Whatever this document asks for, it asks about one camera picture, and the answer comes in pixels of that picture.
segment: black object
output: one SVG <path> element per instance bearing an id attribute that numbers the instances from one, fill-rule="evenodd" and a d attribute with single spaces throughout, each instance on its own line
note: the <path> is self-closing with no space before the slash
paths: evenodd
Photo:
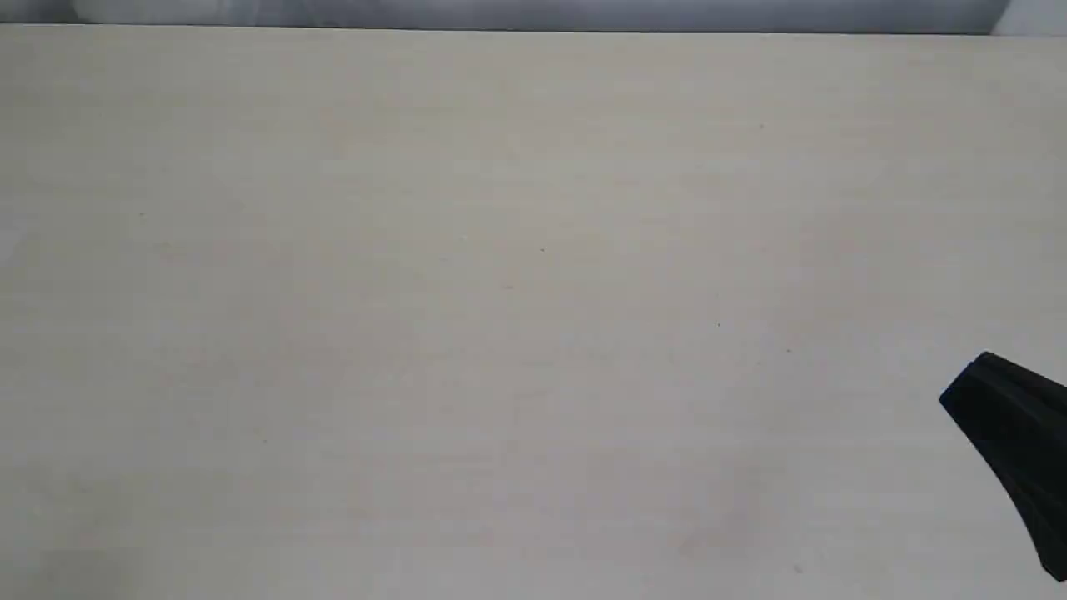
<path id="1" fill-rule="evenodd" d="M 1012 496 L 1041 566 L 1067 580 L 1067 388 L 983 352 L 941 406 Z"/>

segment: black plastic object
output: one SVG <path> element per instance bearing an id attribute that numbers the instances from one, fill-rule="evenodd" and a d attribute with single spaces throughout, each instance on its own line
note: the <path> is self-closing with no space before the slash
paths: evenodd
<path id="1" fill-rule="evenodd" d="M 1067 580 L 1067 388 L 983 352 L 941 406 L 1012 496 L 1041 566 Z"/>

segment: table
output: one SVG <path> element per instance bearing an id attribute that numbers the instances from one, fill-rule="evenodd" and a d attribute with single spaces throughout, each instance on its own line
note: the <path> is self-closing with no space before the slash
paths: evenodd
<path id="1" fill-rule="evenodd" d="M 0 28 L 9 598 L 1060 598 L 1067 41 Z"/>

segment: white table surface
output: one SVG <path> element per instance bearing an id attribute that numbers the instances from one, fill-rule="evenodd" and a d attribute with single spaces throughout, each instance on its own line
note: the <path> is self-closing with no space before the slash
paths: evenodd
<path id="1" fill-rule="evenodd" d="M 1063 598 L 1067 41 L 0 28 L 0 596 Z"/>

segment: tabletop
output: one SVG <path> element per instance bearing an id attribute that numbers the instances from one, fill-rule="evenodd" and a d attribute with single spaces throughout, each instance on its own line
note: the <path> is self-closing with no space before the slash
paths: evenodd
<path id="1" fill-rule="evenodd" d="M 1061 598 L 1067 40 L 0 28 L 6 598 Z"/>

